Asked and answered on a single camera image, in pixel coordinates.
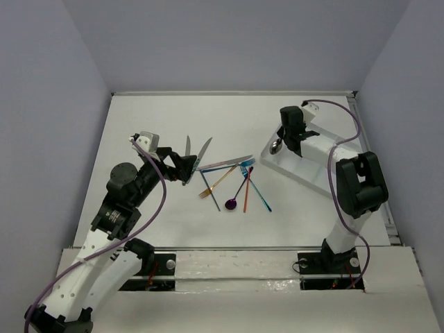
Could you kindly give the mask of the silver spoon pink handle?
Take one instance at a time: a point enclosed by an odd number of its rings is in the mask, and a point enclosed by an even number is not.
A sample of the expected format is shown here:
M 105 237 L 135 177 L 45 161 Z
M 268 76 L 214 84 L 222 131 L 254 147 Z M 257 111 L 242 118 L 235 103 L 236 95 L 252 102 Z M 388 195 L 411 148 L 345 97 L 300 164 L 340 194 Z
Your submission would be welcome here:
M 282 140 L 280 138 L 277 138 L 269 146 L 269 153 L 271 155 L 275 155 L 279 153 L 281 149 L 282 149 Z

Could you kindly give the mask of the orange chopstick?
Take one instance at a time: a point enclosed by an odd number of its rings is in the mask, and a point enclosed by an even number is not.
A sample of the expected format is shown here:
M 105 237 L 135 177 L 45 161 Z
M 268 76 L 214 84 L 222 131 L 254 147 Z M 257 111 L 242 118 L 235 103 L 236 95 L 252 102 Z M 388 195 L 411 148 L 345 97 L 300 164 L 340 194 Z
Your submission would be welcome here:
M 244 196 L 244 207 L 243 207 L 243 213 L 246 213 L 247 206 L 248 206 L 248 192 L 249 192 L 249 183 L 250 183 L 250 172 L 251 167 L 247 170 L 247 176 L 246 176 L 246 190 L 245 190 L 245 196 Z

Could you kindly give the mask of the purple spoon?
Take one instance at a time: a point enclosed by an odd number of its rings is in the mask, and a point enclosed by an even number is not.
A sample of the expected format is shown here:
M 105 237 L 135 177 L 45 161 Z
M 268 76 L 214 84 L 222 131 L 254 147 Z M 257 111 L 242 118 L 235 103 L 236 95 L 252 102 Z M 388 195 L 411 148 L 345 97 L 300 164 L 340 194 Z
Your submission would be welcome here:
M 244 184 L 246 183 L 248 175 L 250 174 L 251 171 L 253 171 L 253 169 L 254 169 L 253 166 L 250 166 L 250 167 L 247 169 L 246 174 L 244 175 L 244 180 L 243 180 L 243 182 L 241 183 L 240 187 L 238 188 L 236 194 L 234 195 L 233 198 L 231 198 L 231 199 L 229 199 L 229 200 L 227 200 L 227 201 L 225 202 L 225 208 L 226 208 L 227 210 L 234 210 L 234 209 L 237 207 L 237 196 L 239 195 L 239 192 L 241 191 L 241 189 L 242 189 L 242 187 L 244 186 Z

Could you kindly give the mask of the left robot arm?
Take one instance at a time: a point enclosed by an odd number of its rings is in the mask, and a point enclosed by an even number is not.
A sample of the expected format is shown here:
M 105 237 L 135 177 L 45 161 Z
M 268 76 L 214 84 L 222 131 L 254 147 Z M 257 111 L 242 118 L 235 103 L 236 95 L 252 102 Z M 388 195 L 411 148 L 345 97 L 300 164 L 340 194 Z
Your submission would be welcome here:
M 72 264 L 55 277 L 27 309 L 24 331 L 91 332 L 93 316 L 112 294 L 135 273 L 153 267 L 154 247 L 138 239 L 160 213 L 138 230 L 139 206 L 157 185 L 186 183 L 191 178 L 195 155 L 180 156 L 170 147 L 155 150 L 134 144 L 143 161 L 113 167 L 107 194 L 94 217 L 84 244 Z

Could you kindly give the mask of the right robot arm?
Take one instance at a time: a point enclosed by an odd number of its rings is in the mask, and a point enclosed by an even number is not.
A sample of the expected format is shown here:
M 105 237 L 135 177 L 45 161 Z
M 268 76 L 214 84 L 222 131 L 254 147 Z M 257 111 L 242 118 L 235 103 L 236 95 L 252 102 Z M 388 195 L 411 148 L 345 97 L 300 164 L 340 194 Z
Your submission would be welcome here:
M 335 272 L 349 260 L 364 223 L 388 200 L 389 193 L 377 155 L 344 146 L 358 138 L 360 131 L 336 141 L 307 130 L 316 111 L 312 101 L 281 108 L 277 137 L 292 153 L 327 169 L 338 221 L 323 240 L 319 263 L 325 271 Z

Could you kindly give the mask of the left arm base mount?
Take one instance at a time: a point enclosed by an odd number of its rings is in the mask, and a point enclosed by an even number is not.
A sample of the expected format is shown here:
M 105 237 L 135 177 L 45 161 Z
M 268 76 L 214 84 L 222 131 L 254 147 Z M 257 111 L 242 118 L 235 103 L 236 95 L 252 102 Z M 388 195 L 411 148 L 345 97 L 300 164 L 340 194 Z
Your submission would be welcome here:
M 119 291 L 175 291 L 176 254 L 155 253 L 150 264 L 132 276 Z

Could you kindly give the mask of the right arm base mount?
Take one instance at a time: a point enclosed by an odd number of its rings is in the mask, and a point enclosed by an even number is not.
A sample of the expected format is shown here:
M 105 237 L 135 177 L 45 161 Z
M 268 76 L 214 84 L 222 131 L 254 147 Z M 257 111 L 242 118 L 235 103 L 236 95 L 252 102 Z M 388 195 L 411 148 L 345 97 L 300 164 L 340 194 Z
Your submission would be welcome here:
M 345 290 L 351 284 L 354 284 L 352 289 L 364 290 L 363 281 L 357 281 L 361 275 L 361 266 L 356 252 L 344 263 L 333 268 L 323 266 L 320 253 L 298 253 L 292 269 L 299 275 L 300 288 L 303 291 Z

